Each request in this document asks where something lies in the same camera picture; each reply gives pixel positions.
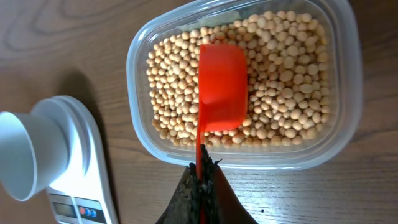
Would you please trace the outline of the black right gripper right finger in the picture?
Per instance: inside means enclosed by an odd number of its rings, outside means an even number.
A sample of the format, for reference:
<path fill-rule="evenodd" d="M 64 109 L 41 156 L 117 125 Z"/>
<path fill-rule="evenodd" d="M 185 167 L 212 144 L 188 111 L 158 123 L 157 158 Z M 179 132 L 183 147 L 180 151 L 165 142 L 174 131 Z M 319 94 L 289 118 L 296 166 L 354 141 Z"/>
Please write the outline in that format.
<path fill-rule="evenodd" d="M 205 145 L 201 150 L 201 207 L 202 223 L 254 224 L 255 219 L 238 200 L 218 161 L 214 161 Z"/>

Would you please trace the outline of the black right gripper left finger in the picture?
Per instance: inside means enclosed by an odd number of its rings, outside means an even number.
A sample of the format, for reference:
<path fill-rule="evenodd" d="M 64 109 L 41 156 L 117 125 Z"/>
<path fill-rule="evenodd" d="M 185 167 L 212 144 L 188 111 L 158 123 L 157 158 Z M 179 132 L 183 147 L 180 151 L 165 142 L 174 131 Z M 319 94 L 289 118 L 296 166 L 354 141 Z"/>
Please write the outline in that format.
<path fill-rule="evenodd" d="M 195 169 L 194 163 L 185 168 L 167 208 L 156 224 L 200 223 L 201 206 Z"/>

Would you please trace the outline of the red plastic measuring scoop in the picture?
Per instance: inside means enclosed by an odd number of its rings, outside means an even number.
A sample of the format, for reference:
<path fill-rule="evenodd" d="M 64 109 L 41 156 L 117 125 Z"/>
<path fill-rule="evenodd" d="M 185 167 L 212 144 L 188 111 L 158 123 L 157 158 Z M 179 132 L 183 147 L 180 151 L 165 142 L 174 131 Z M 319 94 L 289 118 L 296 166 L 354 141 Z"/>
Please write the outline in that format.
<path fill-rule="evenodd" d="M 204 133 L 237 128 L 246 117 L 247 74 L 243 51 L 230 44 L 203 44 L 198 67 L 199 111 L 196 174 L 201 185 L 201 150 Z M 204 217 L 200 209 L 201 221 Z"/>

